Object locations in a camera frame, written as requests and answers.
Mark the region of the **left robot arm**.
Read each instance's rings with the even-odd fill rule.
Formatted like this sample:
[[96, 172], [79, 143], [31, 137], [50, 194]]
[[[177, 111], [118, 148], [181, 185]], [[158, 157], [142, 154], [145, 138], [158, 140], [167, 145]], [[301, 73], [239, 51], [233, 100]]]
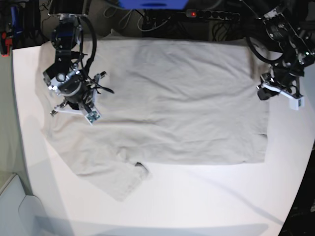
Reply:
[[277, 59], [267, 59], [256, 50], [251, 37], [246, 36], [250, 50], [270, 65], [268, 72], [260, 76], [259, 99], [265, 101], [282, 95], [288, 98], [290, 108], [298, 111], [305, 105], [299, 79], [305, 75], [305, 68], [315, 62], [315, 43], [309, 35], [313, 23], [300, 22], [283, 0], [255, 0], [253, 3], [245, 0], [243, 4], [263, 22], [267, 35], [282, 51]]

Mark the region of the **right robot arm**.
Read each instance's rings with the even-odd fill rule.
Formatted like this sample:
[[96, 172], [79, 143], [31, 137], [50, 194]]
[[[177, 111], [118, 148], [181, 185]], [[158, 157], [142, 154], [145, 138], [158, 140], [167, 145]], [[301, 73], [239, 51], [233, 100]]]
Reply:
[[[83, 116], [92, 125], [101, 118], [95, 106], [99, 90], [113, 93], [99, 81], [106, 72], [89, 76], [90, 67], [96, 56], [96, 32], [88, 19], [91, 6], [89, 0], [53, 0], [49, 6], [49, 16], [55, 16], [59, 24], [51, 34], [51, 44], [56, 50], [55, 62], [43, 72], [43, 80], [48, 90], [61, 96], [63, 101], [50, 114], [69, 113]], [[83, 62], [84, 31], [82, 23], [87, 24], [92, 36], [92, 53]]]

